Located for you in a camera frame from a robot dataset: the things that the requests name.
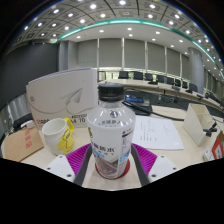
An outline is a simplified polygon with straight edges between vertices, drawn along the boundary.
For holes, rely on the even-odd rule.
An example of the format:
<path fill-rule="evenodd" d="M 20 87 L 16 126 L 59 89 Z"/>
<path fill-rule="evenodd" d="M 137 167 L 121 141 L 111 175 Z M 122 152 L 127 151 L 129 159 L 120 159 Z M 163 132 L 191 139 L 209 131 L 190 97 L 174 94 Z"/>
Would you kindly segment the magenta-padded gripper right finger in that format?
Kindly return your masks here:
<path fill-rule="evenodd" d="M 131 154 L 142 186 L 179 170 L 165 155 L 157 156 L 137 144 L 132 144 Z"/>

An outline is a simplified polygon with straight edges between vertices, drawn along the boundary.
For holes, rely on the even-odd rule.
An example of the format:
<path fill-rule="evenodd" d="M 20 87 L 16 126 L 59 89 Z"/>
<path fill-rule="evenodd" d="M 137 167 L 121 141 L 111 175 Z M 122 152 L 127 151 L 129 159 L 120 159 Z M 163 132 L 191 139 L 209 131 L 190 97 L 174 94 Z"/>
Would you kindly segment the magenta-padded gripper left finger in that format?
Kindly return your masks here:
<path fill-rule="evenodd" d="M 91 154 L 91 145 L 84 145 L 67 156 L 58 155 L 46 166 L 45 170 L 81 186 L 86 175 Z"/>

